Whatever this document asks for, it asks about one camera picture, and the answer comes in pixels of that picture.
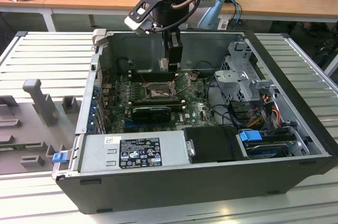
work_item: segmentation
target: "blue latch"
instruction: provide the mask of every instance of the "blue latch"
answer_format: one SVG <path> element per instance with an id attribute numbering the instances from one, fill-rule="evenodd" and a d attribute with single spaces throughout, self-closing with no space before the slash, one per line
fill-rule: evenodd
<path id="1" fill-rule="evenodd" d="M 67 158 L 67 153 L 55 153 L 53 155 L 52 161 L 53 163 L 60 163 L 60 162 L 64 163 L 64 162 L 67 162 L 66 158 Z"/>
<path id="2" fill-rule="evenodd" d="M 262 136 L 257 130 L 244 130 L 239 134 L 242 141 L 262 141 Z"/>

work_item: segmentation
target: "blue object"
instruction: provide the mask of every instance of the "blue object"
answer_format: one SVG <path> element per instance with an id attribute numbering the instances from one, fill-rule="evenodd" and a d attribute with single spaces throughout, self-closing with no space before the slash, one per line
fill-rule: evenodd
<path id="1" fill-rule="evenodd" d="M 87 124 L 87 131 L 92 132 L 93 130 L 94 130 L 93 122 L 92 123 L 88 123 Z"/>
<path id="2" fill-rule="evenodd" d="M 95 118 L 94 118 L 93 115 L 89 115 L 89 116 L 88 116 L 88 121 L 94 122 L 94 120 L 95 120 Z"/>
<path id="3" fill-rule="evenodd" d="M 67 162 L 67 153 L 55 153 L 53 155 L 52 162 L 53 163 L 64 163 Z"/>
<path id="4" fill-rule="evenodd" d="M 221 12 L 224 1 L 225 0 L 216 0 L 215 5 L 213 7 L 209 7 L 206 13 L 202 16 L 200 22 L 197 24 L 197 27 L 202 29 L 211 29 Z"/>
<path id="5" fill-rule="evenodd" d="M 257 130 L 244 130 L 239 134 L 242 141 L 262 141 L 262 136 Z"/>
<path id="6" fill-rule="evenodd" d="M 96 107 L 97 106 L 97 101 L 91 101 L 91 106 Z"/>
<path id="7" fill-rule="evenodd" d="M 94 88 L 93 88 L 93 94 L 94 94 L 95 96 L 97 96 L 97 95 L 100 94 L 100 89 L 99 89 L 98 86 L 94 86 Z"/>
<path id="8" fill-rule="evenodd" d="M 96 108 L 95 107 L 90 107 L 89 108 L 89 112 L 91 113 L 91 114 L 96 114 Z"/>

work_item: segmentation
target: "wooden table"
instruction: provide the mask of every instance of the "wooden table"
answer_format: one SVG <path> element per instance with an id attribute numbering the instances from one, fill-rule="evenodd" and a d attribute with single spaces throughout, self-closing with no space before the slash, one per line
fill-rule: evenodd
<path id="1" fill-rule="evenodd" d="M 236 0 L 243 9 L 243 17 L 257 20 L 293 20 L 336 22 L 338 0 Z M 222 13 L 233 13 L 233 6 L 225 4 Z"/>
<path id="2" fill-rule="evenodd" d="M 0 0 L 2 12 L 41 13 L 49 31 L 55 31 L 53 14 L 127 15 L 140 0 Z M 242 6 L 242 18 L 255 20 L 336 22 L 338 0 L 236 0 Z M 234 13 L 232 4 L 224 4 L 221 18 Z"/>

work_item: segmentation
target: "power supply label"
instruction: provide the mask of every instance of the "power supply label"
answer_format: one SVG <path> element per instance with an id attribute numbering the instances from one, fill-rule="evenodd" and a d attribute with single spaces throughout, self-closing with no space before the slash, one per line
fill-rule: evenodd
<path id="1" fill-rule="evenodd" d="M 120 140 L 119 166 L 121 169 L 162 166 L 159 138 Z"/>

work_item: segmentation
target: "motherboard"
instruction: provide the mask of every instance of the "motherboard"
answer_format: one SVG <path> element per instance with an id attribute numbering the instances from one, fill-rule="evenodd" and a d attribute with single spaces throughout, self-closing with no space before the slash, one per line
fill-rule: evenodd
<path id="1" fill-rule="evenodd" d="M 130 75 L 119 76 L 106 88 L 107 131 L 161 132 L 216 125 L 206 103 L 207 84 L 207 78 L 192 72 L 158 82 L 148 82 L 147 77 L 134 82 Z"/>

